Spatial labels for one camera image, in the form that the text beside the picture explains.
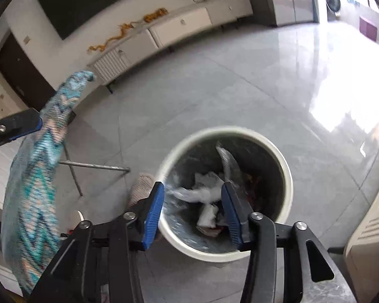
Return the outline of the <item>purple stool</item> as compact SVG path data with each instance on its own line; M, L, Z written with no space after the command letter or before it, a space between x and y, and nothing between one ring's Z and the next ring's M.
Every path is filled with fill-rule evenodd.
M371 39L372 41L376 42L377 40L377 26L370 22L368 19L360 16L360 26L359 26L360 32L365 35L365 37Z

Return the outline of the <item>white trash bin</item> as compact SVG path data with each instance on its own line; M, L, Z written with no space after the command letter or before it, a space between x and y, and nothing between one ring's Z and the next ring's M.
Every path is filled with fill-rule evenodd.
M250 221L284 223L294 195L281 151L263 135L234 126L182 140L156 180L165 187L161 234L179 252L208 263L249 256L256 239Z

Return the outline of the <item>dark brown door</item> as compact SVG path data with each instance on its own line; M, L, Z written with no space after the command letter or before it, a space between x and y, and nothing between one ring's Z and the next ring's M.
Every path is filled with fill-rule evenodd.
M23 102L37 111L55 95L55 89L29 60L12 33L0 50L0 72Z

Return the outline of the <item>clear crushed plastic bottle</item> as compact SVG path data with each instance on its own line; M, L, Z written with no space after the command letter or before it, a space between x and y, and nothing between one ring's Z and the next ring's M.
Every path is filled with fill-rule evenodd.
M222 160L225 181L236 185L242 184L242 172L233 155L220 143L217 143L216 150Z

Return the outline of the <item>golden dragon figurine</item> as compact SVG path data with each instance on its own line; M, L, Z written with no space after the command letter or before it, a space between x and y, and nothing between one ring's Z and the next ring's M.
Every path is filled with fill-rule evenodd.
M129 33L130 30L135 29L136 25L139 26L140 23L137 21L134 21L134 22L122 23L118 25L118 28L120 30L118 35L109 37L108 39L105 40L103 44L89 46L87 49L87 52L88 53L91 53L92 51L103 52L108 47L109 44L113 43L114 41L123 39Z

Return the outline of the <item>golden tiger figurine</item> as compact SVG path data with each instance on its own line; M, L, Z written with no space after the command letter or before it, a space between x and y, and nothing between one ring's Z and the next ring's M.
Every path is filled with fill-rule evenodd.
M153 21L161 18L163 16L168 15L168 11L165 8L159 8L150 14L146 14L143 16L143 21L145 23L152 23Z

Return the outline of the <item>zigzag knitted table cloth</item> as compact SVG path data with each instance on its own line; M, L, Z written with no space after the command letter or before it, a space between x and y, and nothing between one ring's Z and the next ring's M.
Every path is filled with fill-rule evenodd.
M27 135L13 159L3 204L3 257L19 287L31 293L60 248L55 175L69 116L94 74L71 74L46 103L41 129Z

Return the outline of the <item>white tv cabinet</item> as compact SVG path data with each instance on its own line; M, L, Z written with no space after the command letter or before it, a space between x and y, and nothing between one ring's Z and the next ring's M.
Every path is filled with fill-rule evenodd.
M88 67L106 86L130 68L181 40L252 14L250 0L214 0L193 4L148 25L140 25L95 56Z

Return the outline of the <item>washing machine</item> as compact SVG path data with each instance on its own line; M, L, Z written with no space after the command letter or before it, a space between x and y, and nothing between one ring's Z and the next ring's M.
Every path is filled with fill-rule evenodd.
M341 1L340 0L325 0L328 21L336 20L340 16Z

